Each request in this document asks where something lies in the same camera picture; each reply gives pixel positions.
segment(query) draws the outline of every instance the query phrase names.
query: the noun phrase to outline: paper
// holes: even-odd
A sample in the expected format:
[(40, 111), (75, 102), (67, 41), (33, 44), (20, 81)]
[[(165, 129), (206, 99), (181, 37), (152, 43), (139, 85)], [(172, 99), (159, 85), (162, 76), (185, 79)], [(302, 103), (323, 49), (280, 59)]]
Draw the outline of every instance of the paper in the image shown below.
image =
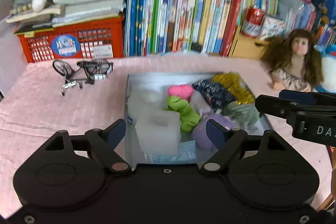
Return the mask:
[(95, 58), (113, 57), (112, 45), (95, 46), (93, 47), (93, 53)]

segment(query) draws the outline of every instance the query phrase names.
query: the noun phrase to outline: pink yarn ball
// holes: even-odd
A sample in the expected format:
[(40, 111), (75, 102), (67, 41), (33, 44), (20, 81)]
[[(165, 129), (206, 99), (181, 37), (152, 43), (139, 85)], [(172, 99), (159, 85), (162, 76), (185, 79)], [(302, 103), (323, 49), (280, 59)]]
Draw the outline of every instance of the pink yarn ball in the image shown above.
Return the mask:
[(168, 95), (180, 97), (184, 100), (190, 101), (190, 97), (194, 92), (191, 85), (174, 85), (168, 89)]

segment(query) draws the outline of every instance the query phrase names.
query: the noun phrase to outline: small white box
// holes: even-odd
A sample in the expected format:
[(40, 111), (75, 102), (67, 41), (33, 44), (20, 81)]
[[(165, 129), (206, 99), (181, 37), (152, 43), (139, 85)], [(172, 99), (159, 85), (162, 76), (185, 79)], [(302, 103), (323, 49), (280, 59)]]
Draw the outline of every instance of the small white box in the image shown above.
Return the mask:
[(181, 142), (179, 113), (146, 109), (140, 115), (135, 130), (143, 152), (167, 156), (179, 153)]
[(263, 41), (269, 37), (281, 35), (284, 27), (284, 21), (270, 16), (264, 16), (258, 38)]

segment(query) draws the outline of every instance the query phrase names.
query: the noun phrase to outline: bicycle wheel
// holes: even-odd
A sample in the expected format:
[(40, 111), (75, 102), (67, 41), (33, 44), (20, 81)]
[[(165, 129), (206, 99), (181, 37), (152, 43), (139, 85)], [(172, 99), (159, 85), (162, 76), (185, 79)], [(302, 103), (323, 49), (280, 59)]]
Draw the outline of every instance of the bicycle wheel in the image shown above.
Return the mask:
[(107, 73), (110, 63), (106, 59), (93, 59), (86, 68), (90, 75), (102, 75)]
[(52, 67), (54, 68), (55, 71), (57, 71), (60, 75), (64, 77), (68, 77), (74, 72), (70, 64), (62, 60), (55, 60), (52, 63)]

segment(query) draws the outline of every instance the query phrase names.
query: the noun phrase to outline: navy floral fabric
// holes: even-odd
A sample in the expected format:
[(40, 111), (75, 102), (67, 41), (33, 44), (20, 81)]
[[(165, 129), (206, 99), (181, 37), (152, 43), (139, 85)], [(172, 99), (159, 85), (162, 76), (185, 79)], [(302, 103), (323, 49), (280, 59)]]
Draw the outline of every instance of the navy floral fabric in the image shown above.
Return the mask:
[(192, 86), (202, 94), (210, 107), (215, 109), (237, 100), (236, 97), (220, 83), (203, 80), (193, 83)]

